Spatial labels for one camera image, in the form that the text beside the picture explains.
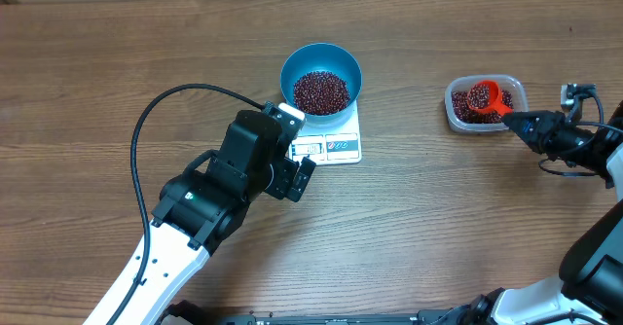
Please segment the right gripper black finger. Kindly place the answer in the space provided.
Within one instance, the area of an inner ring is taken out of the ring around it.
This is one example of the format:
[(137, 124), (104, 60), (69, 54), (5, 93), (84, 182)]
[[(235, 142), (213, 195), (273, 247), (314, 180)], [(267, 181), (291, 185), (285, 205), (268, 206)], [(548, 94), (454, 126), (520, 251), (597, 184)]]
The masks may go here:
[(511, 130), (535, 130), (563, 123), (565, 114), (560, 111), (512, 112), (502, 116), (501, 120)]
[(514, 123), (508, 126), (533, 152), (542, 154), (541, 135), (531, 123)]

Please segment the orange measuring scoop blue handle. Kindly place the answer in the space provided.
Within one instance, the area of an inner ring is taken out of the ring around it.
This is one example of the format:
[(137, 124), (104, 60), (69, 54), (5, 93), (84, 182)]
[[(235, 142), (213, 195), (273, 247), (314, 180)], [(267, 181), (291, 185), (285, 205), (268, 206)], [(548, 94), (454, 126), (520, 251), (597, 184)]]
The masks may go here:
[(529, 110), (523, 86), (506, 75), (475, 80), (469, 85), (464, 100), (467, 110), (463, 130), (471, 133), (506, 131), (508, 126), (502, 121), (503, 116)]

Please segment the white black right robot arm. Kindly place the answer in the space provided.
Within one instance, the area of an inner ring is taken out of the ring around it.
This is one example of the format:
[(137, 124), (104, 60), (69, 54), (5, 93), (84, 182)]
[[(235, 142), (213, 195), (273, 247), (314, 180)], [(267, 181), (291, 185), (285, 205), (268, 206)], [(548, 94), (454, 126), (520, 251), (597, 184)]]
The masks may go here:
[[(559, 272), (520, 289), (498, 289), (467, 306), (460, 324), (620, 324), (622, 322), (622, 108), (609, 122), (566, 121), (562, 112), (515, 112), (502, 121), (549, 160), (588, 169), (617, 203), (565, 255)], [(588, 128), (594, 126), (597, 131)]]

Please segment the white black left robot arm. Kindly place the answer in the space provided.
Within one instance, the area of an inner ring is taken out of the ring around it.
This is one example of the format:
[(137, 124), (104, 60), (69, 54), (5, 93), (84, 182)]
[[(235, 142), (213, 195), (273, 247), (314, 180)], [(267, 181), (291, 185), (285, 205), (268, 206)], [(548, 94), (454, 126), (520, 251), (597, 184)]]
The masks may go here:
[(219, 149), (202, 153), (163, 186), (146, 234), (88, 323), (157, 323), (260, 194), (299, 201), (315, 164), (286, 153), (304, 123), (304, 113), (286, 104), (238, 112)]

